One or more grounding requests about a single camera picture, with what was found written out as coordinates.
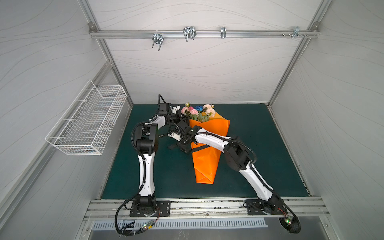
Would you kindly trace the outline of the peach fake flower spray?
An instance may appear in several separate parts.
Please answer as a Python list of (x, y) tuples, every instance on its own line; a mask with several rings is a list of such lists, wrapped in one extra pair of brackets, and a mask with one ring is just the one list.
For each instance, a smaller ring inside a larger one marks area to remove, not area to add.
[(205, 113), (205, 117), (207, 120), (209, 120), (210, 118), (213, 118), (216, 115), (216, 111), (214, 107), (215, 107), (214, 105), (209, 105), (209, 104), (203, 105), (203, 112)]

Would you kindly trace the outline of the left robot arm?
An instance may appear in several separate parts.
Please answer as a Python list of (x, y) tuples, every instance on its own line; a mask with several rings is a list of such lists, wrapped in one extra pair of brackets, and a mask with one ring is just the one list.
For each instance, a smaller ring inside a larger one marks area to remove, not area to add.
[(166, 125), (176, 125), (181, 112), (173, 108), (169, 113), (159, 112), (148, 121), (135, 125), (131, 134), (131, 143), (138, 153), (141, 183), (134, 197), (137, 211), (152, 214), (156, 211), (154, 185), (154, 159), (159, 146), (158, 130)]

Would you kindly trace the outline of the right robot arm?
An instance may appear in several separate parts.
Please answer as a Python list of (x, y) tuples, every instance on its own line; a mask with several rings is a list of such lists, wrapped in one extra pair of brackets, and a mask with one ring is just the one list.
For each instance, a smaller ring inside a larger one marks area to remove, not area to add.
[(283, 199), (267, 184), (254, 166), (257, 160), (255, 152), (241, 140), (209, 132), (200, 126), (190, 127), (185, 121), (175, 124), (175, 127), (182, 145), (203, 144), (205, 147), (221, 151), (227, 165), (239, 172), (256, 192), (263, 211), (270, 213), (285, 206)]

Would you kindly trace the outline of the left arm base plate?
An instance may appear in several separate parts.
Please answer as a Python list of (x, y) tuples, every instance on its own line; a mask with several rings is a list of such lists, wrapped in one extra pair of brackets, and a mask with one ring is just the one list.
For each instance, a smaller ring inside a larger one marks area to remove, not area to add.
[(155, 207), (138, 207), (136, 202), (133, 202), (130, 209), (131, 218), (151, 218), (151, 217), (169, 217), (171, 213), (170, 201), (156, 201)]

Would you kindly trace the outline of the orange wrapping paper sheet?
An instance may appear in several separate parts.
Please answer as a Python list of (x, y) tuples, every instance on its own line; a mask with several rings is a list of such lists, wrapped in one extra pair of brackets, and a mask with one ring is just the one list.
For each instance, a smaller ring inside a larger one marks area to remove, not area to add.
[[(199, 121), (190, 120), (189, 125), (191, 128), (199, 126), (211, 133), (226, 136), (230, 127), (230, 120), (216, 113), (207, 122), (200, 123)], [(192, 153), (196, 182), (198, 184), (212, 185), (214, 183), (221, 153), (222, 151), (213, 147), (204, 148)]]

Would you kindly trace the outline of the blue fake rose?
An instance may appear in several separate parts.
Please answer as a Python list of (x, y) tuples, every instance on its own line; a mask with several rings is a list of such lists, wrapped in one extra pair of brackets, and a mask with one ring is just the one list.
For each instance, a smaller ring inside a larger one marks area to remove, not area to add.
[(202, 106), (195, 106), (194, 110), (195, 110), (194, 115), (196, 115), (197, 118), (198, 118), (199, 115), (203, 112), (204, 108)]

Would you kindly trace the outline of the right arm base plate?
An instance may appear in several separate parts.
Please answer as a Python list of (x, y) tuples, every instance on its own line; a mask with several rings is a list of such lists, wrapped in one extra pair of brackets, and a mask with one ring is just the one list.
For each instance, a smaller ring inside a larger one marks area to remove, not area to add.
[(251, 216), (255, 215), (282, 215), (288, 214), (286, 205), (282, 202), (271, 202), (260, 199), (247, 199), (243, 206), (247, 210), (247, 214)]

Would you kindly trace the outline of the pink fake flower spray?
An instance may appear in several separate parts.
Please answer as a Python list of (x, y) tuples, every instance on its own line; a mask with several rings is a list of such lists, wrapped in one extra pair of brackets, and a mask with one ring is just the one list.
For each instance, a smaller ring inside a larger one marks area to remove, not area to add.
[(192, 107), (189, 103), (186, 103), (185, 106), (181, 109), (181, 113), (191, 119), (190, 114), (189, 114), (189, 107)]

